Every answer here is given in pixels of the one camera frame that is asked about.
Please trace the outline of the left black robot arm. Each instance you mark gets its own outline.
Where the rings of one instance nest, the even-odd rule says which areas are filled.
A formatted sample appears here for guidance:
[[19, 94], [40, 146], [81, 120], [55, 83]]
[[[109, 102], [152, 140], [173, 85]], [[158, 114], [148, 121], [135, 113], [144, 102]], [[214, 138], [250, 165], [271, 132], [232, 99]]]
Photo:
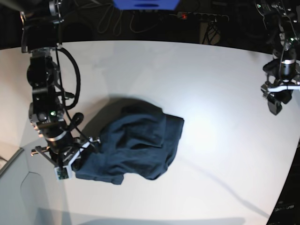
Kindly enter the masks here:
[[263, 66], [266, 82], [261, 86], [269, 111], [278, 115], [282, 105], [292, 99], [300, 88], [300, 64], [297, 50], [300, 45], [300, 24], [293, 0], [257, 0], [255, 7], [270, 33], [273, 59]]

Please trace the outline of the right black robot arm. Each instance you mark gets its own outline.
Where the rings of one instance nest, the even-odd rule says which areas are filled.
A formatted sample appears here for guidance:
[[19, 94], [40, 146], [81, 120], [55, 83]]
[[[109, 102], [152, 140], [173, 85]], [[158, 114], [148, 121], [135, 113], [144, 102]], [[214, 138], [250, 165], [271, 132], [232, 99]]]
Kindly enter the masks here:
[[[68, 179], [73, 163], [81, 153], [93, 145], [93, 140], [72, 131], [78, 129], [84, 119], [80, 112], [70, 116], [79, 100], [81, 77], [79, 67], [72, 55], [61, 46], [60, 25], [69, 13], [66, 0], [33, 0], [30, 8], [20, 13], [23, 30], [21, 48], [30, 54], [27, 81], [32, 88], [29, 120], [39, 136], [47, 142], [46, 147], [37, 146], [32, 154], [45, 157], [54, 166], [59, 180]], [[60, 63], [52, 53], [63, 53], [75, 70], [75, 92], [65, 91], [62, 84]]]

